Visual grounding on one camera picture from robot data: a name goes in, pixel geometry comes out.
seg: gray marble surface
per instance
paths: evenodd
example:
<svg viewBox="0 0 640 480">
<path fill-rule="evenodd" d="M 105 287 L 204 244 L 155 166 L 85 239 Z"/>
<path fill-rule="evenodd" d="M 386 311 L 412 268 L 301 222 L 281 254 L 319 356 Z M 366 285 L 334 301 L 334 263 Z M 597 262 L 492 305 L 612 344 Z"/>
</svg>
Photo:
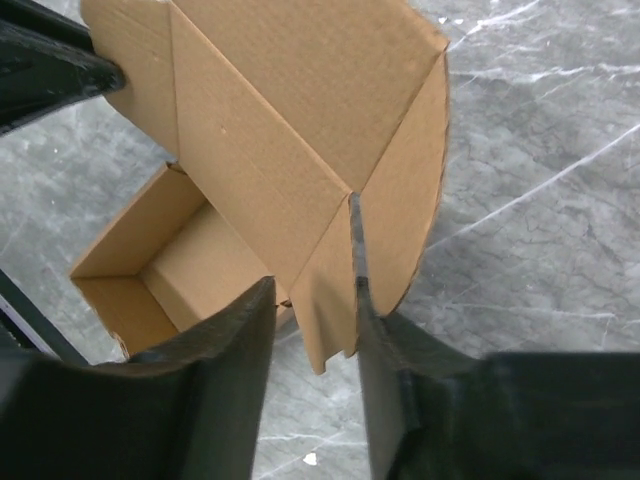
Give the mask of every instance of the gray marble surface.
<svg viewBox="0 0 640 480">
<path fill-rule="evenodd" d="M 75 0 L 47 0 L 78 18 Z M 402 305 L 457 348 L 640 345 L 640 4 L 414 1 L 451 38 L 445 191 Z M 94 100 L 0 140 L 0 265 L 93 362 L 117 347 L 66 272 L 168 155 Z M 355 359 L 280 332 L 255 478 L 368 478 Z"/>
</svg>

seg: corrugated cardboard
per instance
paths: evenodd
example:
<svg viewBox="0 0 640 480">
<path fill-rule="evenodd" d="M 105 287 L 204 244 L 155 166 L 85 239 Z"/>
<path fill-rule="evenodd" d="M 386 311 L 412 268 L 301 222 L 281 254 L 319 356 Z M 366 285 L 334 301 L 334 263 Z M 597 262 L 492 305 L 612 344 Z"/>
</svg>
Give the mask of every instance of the corrugated cardboard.
<svg viewBox="0 0 640 480">
<path fill-rule="evenodd" d="M 270 275 L 178 167 L 165 166 L 78 260 L 71 279 L 134 354 L 219 312 Z M 278 286 L 277 301 L 287 301 Z M 290 318 L 279 307 L 278 326 Z"/>
<path fill-rule="evenodd" d="M 447 40 L 401 0 L 83 0 L 82 12 L 128 76 L 109 101 L 177 154 L 290 293 L 314 370 L 355 352 L 351 196 L 385 314 L 440 197 Z"/>
</svg>

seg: cardboard panel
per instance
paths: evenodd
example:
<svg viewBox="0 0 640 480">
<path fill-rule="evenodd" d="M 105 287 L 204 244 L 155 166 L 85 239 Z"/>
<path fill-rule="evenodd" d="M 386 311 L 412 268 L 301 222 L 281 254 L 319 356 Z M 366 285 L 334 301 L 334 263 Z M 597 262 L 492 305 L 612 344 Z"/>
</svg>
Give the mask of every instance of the cardboard panel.
<svg viewBox="0 0 640 480">
<path fill-rule="evenodd" d="M 443 53 L 361 195 L 369 284 L 387 315 L 420 264 L 440 201 L 449 128 Z"/>
<path fill-rule="evenodd" d="M 98 55 L 127 76 L 107 100 L 173 155 L 178 154 L 169 3 L 82 0 L 82 18 Z"/>
<path fill-rule="evenodd" d="M 356 351 L 356 288 L 349 199 L 340 206 L 291 290 L 291 301 L 313 370 L 343 350 Z"/>
<path fill-rule="evenodd" d="M 446 45 L 398 0 L 174 3 L 355 191 Z"/>
<path fill-rule="evenodd" d="M 163 167 L 77 261 L 71 277 L 137 274 L 205 202 L 189 177 Z"/>
<path fill-rule="evenodd" d="M 143 279 L 179 331 L 219 312 L 270 273 L 211 205 L 145 268 Z M 280 287 L 278 303 L 288 297 Z"/>
<path fill-rule="evenodd" d="M 136 277 L 76 278 L 75 285 L 129 355 L 173 337 L 177 330 Z"/>
<path fill-rule="evenodd" d="M 347 186 L 177 9 L 180 163 L 289 289 Z"/>
</svg>

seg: cardboard box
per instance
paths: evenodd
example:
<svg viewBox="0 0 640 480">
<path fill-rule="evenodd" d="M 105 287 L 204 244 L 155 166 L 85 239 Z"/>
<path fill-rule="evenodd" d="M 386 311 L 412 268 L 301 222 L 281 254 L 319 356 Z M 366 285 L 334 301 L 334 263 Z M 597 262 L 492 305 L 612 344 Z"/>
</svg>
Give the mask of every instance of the cardboard box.
<svg viewBox="0 0 640 480">
<path fill-rule="evenodd" d="M 318 373 L 356 350 L 351 204 L 386 314 L 438 206 L 447 40 L 402 0 L 83 0 L 108 100 L 178 158 L 289 293 Z"/>
<path fill-rule="evenodd" d="M 166 165 L 76 262 L 71 279 L 133 355 L 219 312 L 266 275 L 189 177 Z M 279 327 L 292 315 L 283 289 L 276 292 Z"/>
</svg>

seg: cardboard box flap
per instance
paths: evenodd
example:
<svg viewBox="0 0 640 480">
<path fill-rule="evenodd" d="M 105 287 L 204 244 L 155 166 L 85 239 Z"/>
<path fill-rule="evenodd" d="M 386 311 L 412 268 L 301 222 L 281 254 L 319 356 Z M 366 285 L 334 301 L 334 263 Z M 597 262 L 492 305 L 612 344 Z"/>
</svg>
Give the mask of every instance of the cardboard box flap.
<svg viewBox="0 0 640 480">
<path fill-rule="evenodd" d="M 83 0 L 85 10 L 103 1 Z M 109 2 L 104 8 L 153 3 Z M 342 226 L 353 192 L 362 192 L 370 284 L 382 313 L 397 306 L 418 267 L 444 170 L 447 40 L 401 0 L 166 5 L 169 26 L 162 17 L 157 28 L 171 37 L 174 83 L 162 88 L 172 91 L 152 92 L 145 72 L 125 65 L 132 53 L 114 47 L 110 58 L 134 92 L 175 98 L 181 165 L 291 293 L 322 371 L 337 350 L 355 348 L 351 235 Z M 105 22 L 88 21 L 94 40 L 120 42 L 123 24 Z M 149 57 L 158 41 L 129 47 Z M 162 143 L 153 121 L 140 126 Z M 173 288 L 166 272 L 147 274 L 158 291 Z"/>
<path fill-rule="evenodd" d="M 135 277 L 76 278 L 73 282 L 125 353 L 134 355 L 178 333 L 149 290 Z"/>
<path fill-rule="evenodd" d="M 71 277 L 138 274 L 205 203 L 184 173 L 161 169 L 76 262 Z"/>
<path fill-rule="evenodd" d="M 180 164 L 289 290 L 348 187 L 177 8 Z"/>
<path fill-rule="evenodd" d="M 447 43 L 398 0 L 174 4 L 358 192 Z"/>
<path fill-rule="evenodd" d="M 350 198 L 340 206 L 290 292 L 305 349 L 317 374 L 340 351 L 353 355 L 358 338 Z"/>
<path fill-rule="evenodd" d="M 179 331 L 226 308 L 229 299 L 266 276 L 264 264 L 211 205 L 202 207 L 142 273 Z M 278 303 L 287 300 L 279 285 L 276 292 Z"/>
<path fill-rule="evenodd" d="M 447 150 L 448 99 L 442 53 L 360 197 L 369 286 L 383 315 L 409 289 L 435 219 Z"/>
<path fill-rule="evenodd" d="M 81 13 L 96 53 L 117 63 L 127 77 L 123 90 L 107 96 L 109 103 L 177 156 L 169 3 L 83 1 Z"/>
</svg>

